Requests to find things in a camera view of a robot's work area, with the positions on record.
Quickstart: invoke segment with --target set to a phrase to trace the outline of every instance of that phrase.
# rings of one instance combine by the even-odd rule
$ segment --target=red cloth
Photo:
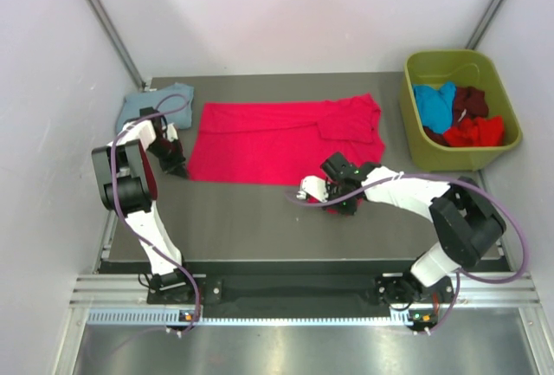
[[[504,122],[502,117],[489,120],[464,118],[458,126],[450,127],[442,135],[452,147],[498,146],[504,139]]]
[[[452,126],[458,126],[462,120],[473,120],[476,117],[488,117],[488,105],[485,102],[485,92],[476,87],[456,87],[456,95],[452,105]],[[450,146],[442,134],[434,133],[426,126],[423,131],[438,145]]]
[[[453,126],[460,124],[462,119],[488,117],[488,105],[485,93],[476,87],[457,87],[452,105]]]
[[[188,165],[190,178],[212,182],[299,185],[324,177],[326,158],[342,152],[361,165],[384,152],[381,109],[369,94],[284,104],[205,104]]]

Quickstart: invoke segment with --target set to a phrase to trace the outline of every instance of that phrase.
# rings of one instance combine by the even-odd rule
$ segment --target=blue cloth
[[[455,95],[456,86],[452,82],[445,83],[438,91],[427,85],[414,85],[415,104],[423,126],[433,133],[446,132],[452,126]]]
[[[178,130],[183,130],[184,128],[190,128],[192,125],[192,99],[194,98],[194,88],[189,85],[184,85],[183,83],[175,83],[164,89],[159,89],[158,91],[153,92],[135,92],[128,94],[125,97],[123,103],[123,108],[119,114],[117,123],[116,123],[116,133],[120,132],[123,128],[123,125],[133,118],[139,116],[139,111],[144,107],[156,107],[156,105],[166,96],[171,94],[182,94],[187,100],[189,100],[189,105],[178,113],[170,113],[165,118],[168,123],[174,123],[175,128]],[[177,108],[183,105],[183,98],[176,96],[169,98],[166,102],[162,104],[159,108],[160,111],[170,111],[173,108]]]

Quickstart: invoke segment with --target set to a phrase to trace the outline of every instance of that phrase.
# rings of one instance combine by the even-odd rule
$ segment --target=metal frame
[[[488,183],[486,182],[485,173],[482,170],[479,170],[478,174],[479,174],[480,187],[482,187],[483,190],[486,191],[487,193],[491,193]],[[520,247],[513,247],[513,245],[510,244],[507,240],[505,241],[504,237],[501,237],[498,240],[497,245],[499,248],[500,255],[502,255],[506,259],[506,262],[510,266],[510,269],[517,269],[518,264],[516,264],[514,260],[514,258],[516,258],[516,255],[514,254],[514,250],[520,249]]]
[[[139,89],[146,85],[139,70],[134,64],[125,44],[123,43],[118,31],[107,14],[100,0],[87,0],[93,9],[93,13],[99,20],[100,25],[105,30],[110,42],[115,47],[116,52],[124,64],[129,75],[132,77]],[[479,24],[473,31],[467,43],[467,48],[475,49],[478,47],[481,39],[489,29],[493,19],[496,17],[501,4],[505,0],[491,0],[485,13],[480,19]],[[486,189],[486,181],[481,174],[481,182]],[[106,227],[101,237],[99,254],[95,258],[92,270],[98,273],[102,261],[107,260],[111,241],[115,231],[117,218],[113,213],[108,215]],[[504,246],[508,261],[513,257],[510,255],[510,247]],[[505,273],[484,273],[490,278],[500,278],[506,276]],[[53,373],[69,374],[74,370],[75,362],[81,347],[82,337],[85,325],[87,324],[91,313],[98,313],[100,310],[121,310],[130,311],[133,314],[151,314],[152,311],[173,312],[175,310],[186,310],[184,306],[150,306],[146,304],[147,290],[141,287],[137,282],[136,275],[81,275],[76,282],[75,289],[70,301],[66,326],[64,330],[64,339],[60,345],[58,355],[55,360],[55,369]],[[554,341],[549,325],[544,316],[544,311],[532,283],[532,279],[527,275],[524,279],[514,281],[503,286],[486,286],[476,281],[462,277],[461,293],[454,308],[497,308],[497,307],[517,307],[519,309],[522,322],[525,327],[525,333],[529,341],[533,357],[536,361],[540,373],[554,372]],[[225,319],[204,319],[204,325],[227,325],[242,326],[247,324],[256,325],[288,325],[288,324],[372,324],[369,320],[302,320],[300,322],[284,320],[225,320]],[[391,320],[381,320],[381,323],[394,325]]]
[[[121,62],[127,69],[127,72],[129,72],[129,75],[134,80],[135,84],[137,85],[137,88],[142,89],[145,86],[145,81],[142,79],[142,76],[140,75],[140,72],[137,69],[137,66],[135,65],[134,61],[131,58],[131,55],[127,50],[127,47],[121,40],[121,36],[119,35],[118,31],[115,29],[115,26],[112,23],[112,19],[107,14],[106,9],[104,8],[104,5],[100,0],[87,0],[87,1],[93,10],[93,13],[98,18],[98,21],[102,26],[102,28],[104,29],[104,32],[106,33],[108,39],[115,47],[115,51],[117,52]]]
[[[496,17],[500,6],[504,3],[504,1],[505,0],[491,0],[486,7],[483,17],[480,19],[479,24],[477,24],[477,27],[467,41],[466,48],[476,49],[479,46],[480,41],[491,26],[491,23]]]
[[[480,273],[487,278],[502,278],[510,273]],[[206,275],[194,275],[202,279]],[[180,311],[192,312],[192,306],[155,306],[146,304],[148,290],[141,286],[136,275],[80,275],[70,301],[64,341],[56,360],[55,374],[72,373],[84,328],[90,324],[162,326],[175,323]],[[529,275],[502,286],[490,286],[461,277],[461,291],[455,309],[517,308],[539,373],[554,371],[554,341],[540,305],[537,291]],[[364,319],[204,319],[201,326],[402,326],[402,315],[389,318]]]

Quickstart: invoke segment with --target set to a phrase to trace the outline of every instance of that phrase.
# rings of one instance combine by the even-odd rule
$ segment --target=gray table surface
[[[397,96],[402,74],[278,74],[155,78],[195,87],[193,127],[181,131],[190,156],[205,102],[336,100],[371,93],[383,110],[379,133],[387,146],[382,163],[418,171],[409,156]],[[165,176],[156,159],[158,208],[172,241],[188,260],[408,259],[436,241],[425,219],[384,204],[362,204],[354,217],[330,215],[288,202],[281,186],[191,182]],[[473,173],[465,173],[477,179]],[[493,249],[487,257],[498,257]],[[110,261],[143,261],[145,252],[118,224]]]

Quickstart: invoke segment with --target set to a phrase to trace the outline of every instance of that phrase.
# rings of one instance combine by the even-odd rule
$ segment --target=cable
[[[155,109],[158,110],[161,107],[161,105],[164,102],[166,102],[169,98],[173,98],[173,97],[176,97],[176,96],[180,96],[184,100],[184,104],[182,106],[180,106],[179,108],[172,109],[170,111],[164,111],[164,112],[160,112],[160,113],[153,113],[153,114],[150,114],[150,115],[146,115],[145,117],[142,117],[142,118],[140,118],[136,121],[133,121],[132,124],[134,126],[136,126],[137,124],[139,124],[143,121],[153,120],[154,118],[157,118],[157,117],[163,117],[165,115],[169,115],[170,113],[178,113],[179,111],[182,111],[190,103],[190,100],[188,100],[182,94],[171,94],[171,95],[166,96],[165,98],[163,98],[156,105]],[[115,139],[112,142],[112,148],[110,149],[110,158],[111,158],[110,159],[110,168],[112,170],[113,207],[115,208],[115,211],[116,211],[116,213],[119,217],[119,220],[125,224],[125,226],[132,232],[133,235],[135,235],[141,242],[143,242],[148,247],[150,247],[152,249],[152,251],[154,251],[156,254],[158,254],[159,256],[164,258],[171,265],[174,265],[175,268],[177,268],[179,271],[181,271],[187,277],[187,279],[190,281],[190,285],[194,289],[195,306],[194,306],[194,315],[193,315],[192,321],[186,327],[186,329],[183,330],[183,333],[187,333],[194,326],[194,324],[198,321],[198,319],[200,319],[200,291],[198,290],[198,286],[196,284],[196,281],[194,280],[192,275],[189,273],[189,271],[187,271],[187,269],[185,267],[183,267],[182,264],[179,264],[178,262],[173,261],[169,256],[167,256],[160,249],[158,249],[158,247],[156,247],[153,243],[148,241],[143,236],[137,234],[131,228],[131,226],[129,226],[129,224],[125,220],[125,215],[123,214],[123,210],[121,209],[121,203],[119,202],[119,194],[118,194],[118,178],[117,178],[117,166],[116,166],[116,158],[115,158],[115,149],[116,149],[118,141],[123,139],[126,136],[128,131],[129,131],[129,129],[124,128],[123,131],[115,137]]]
[[[144,284],[144,283],[142,282],[142,280],[140,280],[140,277],[141,277],[142,275],[143,275],[143,276],[145,277],[145,279],[146,279],[146,284]],[[138,274],[138,275],[137,275],[137,280],[138,280],[138,284],[140,284],[142,287],[148,288],[149,290],[151,289],[151,287],[150,287],[150,278],[148,278],[148,275],[146,275],[146,274]]]
[[[438,316],[439,312],[441,311],[441,303],[439,303],[439,299],[436,293],[433,293],[432,297],[433,297],[433,313],[435,313]]]
[[[442,325],[444,325],[444,322],[447,321],[448,316],[450,315],[450,313],[452,313],[452,310],[454,309],[454,304],[456,304],[456,301],[458,301],[458,295],[460,295],[460,284],[461,284],[460,270],[456,270],[456,289],[454,291],[454,297],[452,297],[452,301],[450,301],[450,304],[448,305],[447,311],[444,312],[444,315],[442,316],[442,318],[436,322],[436,325],[431,327],[428,331],[422,331],[417,333],[431,335],[432,333],[439,330],[439,328]]]
[[[414,304],[414,302],[411,301],[410,303],[408,303],[408,304],[407,304],[406,306],[404,306],[404,307],[396,308],[396,307],[392,307],[392,305],[389,303],[388,300],[385,300],[384,298],[383,298],[383,300],[384,300],[385,303],[387,303],[387,306],[389,306],[389,308],[390,308],[391,310],[394,310],[395,312],[405,312],[406,310],[409,309],[409,307],[410,307],[412,304]]]
[[[406,173],[406,174],[401,173],[401,174],[397,174],[395,176],[391,176],[389,178],[382,178],[382,179],[377,180],[373,183],[366,184],[366,185],[364,185],[364,186],[362,186],[362,187],[360,187],[360,188],[358,188],[354,191],[351,191],[350,193],[348,193],[344,196],[337,197],[336,199],[330,200],[328,202],[319,202],[319,203],[315,203],[315,204],[301,202],[300,200],[298,200],[296,198],[295,194],[291,195],[288,192],[285,193],[285,196],[291,202],[293,202],[294,204],[299,204],[300,206],[305,206],[307,208],[322,208],[322,207],[331,206],[333,204],[339,204],[341,202],[344,202],[346,199],[349,199],[353,196],[356,196],[357,194],[362,193],[363,191],[366,191],[366,190],[370,189],[371,187],[379,186],[380,184],[387,183],[387,182],[390,182],[392,180],[401,180],[401,179],[405,179],[405,178],[421,178],[423,180],[431,180],[431,181],[434,181],[434,182],[448,182],[450,184],[456,184],[460,187],[463,187],[465,189],[473,191],[473,192],[477,193],[478,195],[480,195],[480,196],[484,197],[485,199],[487,199],[494,206],[496,206],[496,208],[500,211],[500,213],[502,213],[505,216],[505,218],[508,220],[508,222],[512,224],[512,227],[515,229],[516,233],[518,234],[519,241],[521,243],[521,250],[522,250],[522,253],[523,253],[523,260],[521,261],[521,265],[520,265],[519,269],[513,275],[510,275],[509,277],[501,278],[501,279],[487,279],[487,278],[482,278],[482,277],[478,277],[476,275],[469,274],[465,270],[461,271],[462,274],[464,274],[465,276],[467,276],[467,277],[469,277],[473,280],[476,280],[476,281],[479,281],[479,282],[485,282],[485,283],[488,283],[488,284],[505,284],[505,283],[517,280],[518,278],[520,278],[524,274],[524,272],[527,270],[527,263],[529,262],[529,246],[528,246],[528,242],[527,242],[527,237],[525,236],[525,232],[523,231],[523,229],[519,225],[518,221],[515,219],[515,217],[508,211],[508,209],[496,197],[494,197],[492,195],[489,195],[487,192],[483,191],[478,186],[475,186],[473,184],[469,184],[467,182],[458,180],[456,178],[447,178],[445,176],[440,176],[438,174],[432,174],[432,173]]]

